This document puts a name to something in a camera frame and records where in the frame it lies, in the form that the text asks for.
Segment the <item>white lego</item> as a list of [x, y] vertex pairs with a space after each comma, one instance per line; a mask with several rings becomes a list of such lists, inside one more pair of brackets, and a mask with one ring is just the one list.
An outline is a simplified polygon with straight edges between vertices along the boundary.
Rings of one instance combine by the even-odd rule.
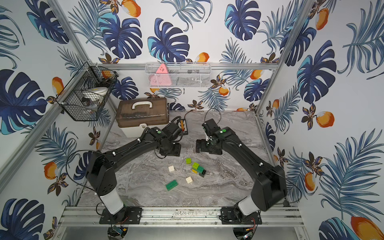
[[170, 173], [175, 171], [174, 166], [169, 166], [168, 169], [169, 169], [169, 172], [170, 172]]

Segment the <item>dark green long lego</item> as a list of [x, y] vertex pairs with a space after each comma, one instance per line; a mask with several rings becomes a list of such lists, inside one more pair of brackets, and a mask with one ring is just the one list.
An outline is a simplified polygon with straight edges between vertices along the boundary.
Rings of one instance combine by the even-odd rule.
[[197, 169], [197, 172], [201, 173], [203, 170], [205, 170], [205, 169], [203, 167], [199, 166], [198, 169]]
[[167, 189], [167, 191], [170, 191], [170, 190], [176, 188], [178, 185], [179, 185], [178, 182], [176, 180], [173, 180], [173, 181], [169, 182], [168, 184], [166, 184], [166, 189]]

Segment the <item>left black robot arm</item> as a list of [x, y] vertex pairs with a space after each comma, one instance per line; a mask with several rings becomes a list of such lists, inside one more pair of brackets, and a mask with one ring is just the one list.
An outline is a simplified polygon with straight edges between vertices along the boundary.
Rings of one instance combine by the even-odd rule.
[[180, 141], [184, 136], [179, 126], [181, 120], [182, 117], [178, 116], [162, 129], [147, 127], [140, 137], [118, 149], [92, 153], [85, 177], [111, 215], [116, 215], [125, 207], [117, 191], [116, 172], [151, 151], [159, 159], [178, 157], [181, 153]]

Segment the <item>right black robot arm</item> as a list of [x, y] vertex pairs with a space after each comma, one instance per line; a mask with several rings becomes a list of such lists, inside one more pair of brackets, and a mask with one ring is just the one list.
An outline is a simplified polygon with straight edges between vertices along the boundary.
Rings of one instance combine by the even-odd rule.
[[196, 140], [196, 153], [232, 156], [254, 181], [251, 193], [234, 205], [237, 218], [265, 212], [287, 196], [285, 172], [250, 150], [229, 127], [221, 128], [214, 119], [204, 116], [202, 128], [206, 137]]

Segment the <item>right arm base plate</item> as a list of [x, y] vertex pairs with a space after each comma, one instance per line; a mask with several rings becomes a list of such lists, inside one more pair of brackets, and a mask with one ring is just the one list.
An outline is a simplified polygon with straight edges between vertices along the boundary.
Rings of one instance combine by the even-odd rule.
[[260, 212], [256, 211], [248, 216], [242, 214], [240, 209], [235, 207], [222, 207], [219, 220], [224, 225], [261, 225]]

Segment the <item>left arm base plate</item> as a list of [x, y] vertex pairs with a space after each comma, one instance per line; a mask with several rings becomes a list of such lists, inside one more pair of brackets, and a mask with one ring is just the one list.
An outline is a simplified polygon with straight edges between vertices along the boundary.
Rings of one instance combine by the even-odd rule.
[[140, 207], [123, 207], [112, 215], [104, 209], [100, 217], [100, 225], [138, 225], [142, 218], [143, 209]]

